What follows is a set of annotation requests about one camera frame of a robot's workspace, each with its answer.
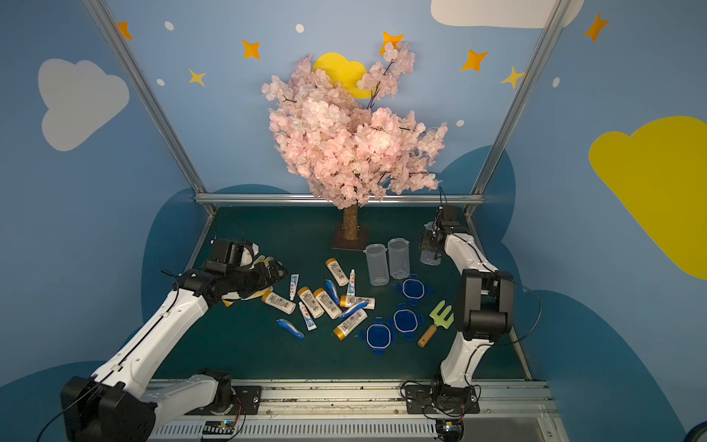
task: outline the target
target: cherry blossom tree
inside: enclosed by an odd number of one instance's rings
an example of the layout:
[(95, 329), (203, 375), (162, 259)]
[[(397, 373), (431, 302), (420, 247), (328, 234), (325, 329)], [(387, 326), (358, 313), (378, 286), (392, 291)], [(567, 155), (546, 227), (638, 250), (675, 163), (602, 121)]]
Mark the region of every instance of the cherry blossom tree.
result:
[(373, 112), (376, 100), (394, 98), (399, 78), (410, 75), (415, 54), (408, 43), (385, 45), (384, 60), (374, 64), (357, 83), (370, 91), (363, 107), (326, 72), (312, 71), (312, 56), (297, 63), (285, 83), (272, 76), (262, 86), (267, 100), (278, 101), (270, 110), (270, 130), (276, 149), (291, 173), (307, 179), (312, 193), (344, 209), (344, 237), (357, 238), (357, 208), (388, 190), (436, 189), (438, 181), (427, 167), (434, 164), (447, 125), (427, 129), (410, 112), (398, 117), (387, 107)]

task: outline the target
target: tree trunk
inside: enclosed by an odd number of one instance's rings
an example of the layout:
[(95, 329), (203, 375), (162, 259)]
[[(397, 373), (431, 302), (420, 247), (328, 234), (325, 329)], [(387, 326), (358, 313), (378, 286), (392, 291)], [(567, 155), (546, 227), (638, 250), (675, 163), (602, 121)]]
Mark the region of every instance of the tree trunk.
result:
[(344, 208), (344, 239), (358, 239), (358, 204)]

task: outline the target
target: white cloud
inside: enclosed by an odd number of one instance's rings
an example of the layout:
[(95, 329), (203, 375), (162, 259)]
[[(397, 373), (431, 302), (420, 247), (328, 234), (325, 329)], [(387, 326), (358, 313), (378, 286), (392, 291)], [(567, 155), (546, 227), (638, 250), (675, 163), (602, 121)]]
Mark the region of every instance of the white cloud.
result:
[(118, 115), (130, 97), (122, 78), (106, 75), (86, 60), (72, 64), (49, 59), (40, 67), (39, 83), (49, 108), (42, 132), (47, 142), (62, 152), (76, 148)]
[[(432, 16), (449, 26), (544, 28), (555, 0), (432, 0)], [(570, 24), (584, 0), (571, 0), (563, 21)]]

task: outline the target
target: wooden handle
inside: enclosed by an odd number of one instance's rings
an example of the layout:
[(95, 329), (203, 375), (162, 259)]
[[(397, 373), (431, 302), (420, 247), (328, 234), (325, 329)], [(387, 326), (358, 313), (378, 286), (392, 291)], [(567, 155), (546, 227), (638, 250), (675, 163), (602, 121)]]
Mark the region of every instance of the wooden handle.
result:
[(417, 342), (417, 344), (418, 344), (420, 347), (426, 346), (427, 343), (430, 342), (430, 338), (432, 337), (432, 335), (435, 334), (436, 331), (437, 331), (437, 326), (436, 326), (436, 325), (430, 325), (430, 327), (427, 329), (427, 331), (425, 332), (425, 334), (422, 335), (422, 337), (421, 337), (420, 340)]

